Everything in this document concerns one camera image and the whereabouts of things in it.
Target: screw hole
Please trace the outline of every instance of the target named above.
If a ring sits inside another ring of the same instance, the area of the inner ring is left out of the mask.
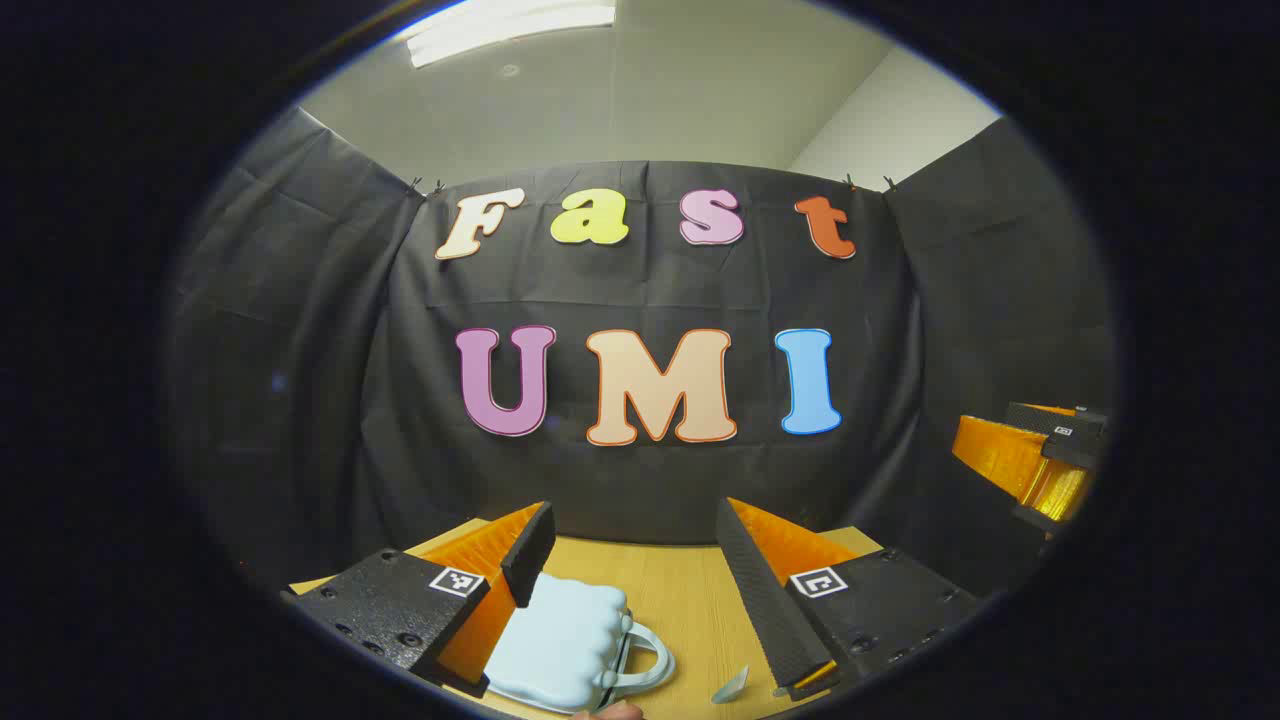
[[[858,635],[854,642],[849,646],[849,652],[854,655],[861,655],[864,652],[870,652],[876,648],[876,638],[870,635]]]

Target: fluorescent light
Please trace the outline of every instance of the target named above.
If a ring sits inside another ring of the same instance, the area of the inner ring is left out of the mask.
[[[614,14],[612,4],[603,5],[599,0],[467,0],[413,26],[422,29],[408,41],[410,59],[415,68],[421,68],[516,37],[612,26]]]

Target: wooden table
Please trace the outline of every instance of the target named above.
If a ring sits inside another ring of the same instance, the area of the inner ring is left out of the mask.
[[[406,552],[420,555],[484,524],[484,520],[470,520]],[[881,548],[855,528],[822,534],[859,555]],[[627,593],[627,607],[636,621],[649,626],[671,650],[676,657],[676,674],[662,687],[627,698],[644,708],[646,717],[746,720],[782,712],[826,694],[818,693],[799,702],[785,696],[773,697],[776,684],[764,651],[717,546],[627,544],[561,537],[543,571],[557,578],[621,588]],[[326,580],[329,578],[292,587],[294,592],[303,593]],[[627,662],[627,671],[644,671],[652,664],[653,653],[636,648]],[[744,665],[750,670],[742,694],[732,702],[712,705],[712,694]],[[485,693],[483,700],[457,694],[518,717],[566,719],[564,715],[529,707],[492,692]]]

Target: hand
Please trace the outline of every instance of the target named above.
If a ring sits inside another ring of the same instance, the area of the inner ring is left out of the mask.
[[[644,711],[625,700],[620,700],[595,715],[584,710],[570,720],[644,720]]]

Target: foam letter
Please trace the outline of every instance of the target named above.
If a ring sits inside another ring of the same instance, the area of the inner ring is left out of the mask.
[[[498,333],[471,328],[456,338],[462,351],[462,404],[471,421],[498,436],[527,436],[547,416],[547,348],[556,342],[556,331],[547,325],[526,325],[511,333],[520,348],[520,405],[515,410],[493,401],[490,354],[498,346]]]
[[[836,223],[847,223],[849,217],[844,210],[832,208],[826,197],[819,195],[796,202],[796,213],[804,213],[809,219],[809,237],[823,255],[847,260],[858,252],[858,247],[847,240],[841,240],[840,231],[836,229]]]
[[[591,206],[582,208],[588,202]],[[559,242],[590,240],[598,245],[613,245],[627,236],[628,228],[622,224],[627,199],[616,190],[580,190],[561,205],[566,211],[552,220],[552,237]]]
[[[474,255],[476,250],[480,250],[476,231],[484,231],[484,236],[489,237],[493,231],[498,229],[498,223],[502,222],[507,208],[518,208],[524,201],[525,191],[518,187],[458,200],[458,219],[453,220],[448,240],[436,249],[435,259],[452,260],[453,258]]]
[[[782,429],[794,436],[836,429],[841,418],[831,406],[827,379],[831,333],[819,329],[782,331],[773,343],[786,354],[791,373],[791,414],[782,419]]]
[[[694,190],[680,199],[680,234],[690,245],[728,245],[742,237],[737,199],[727,190]]]
[[[627,400],[655,441],[667,434],[681,400],[685,419],[676,425],[676,437],[685,442],[733,437],[737,424],[730,420],[724,400],[724,351],[730,345],[724,331],[689,331],[663,373],[631,331],[603,331],[586,338],[586,347],[600,359],[599,421],[586,430],[586,439],[593,445],[635,441],[636,429],[627,424]]]

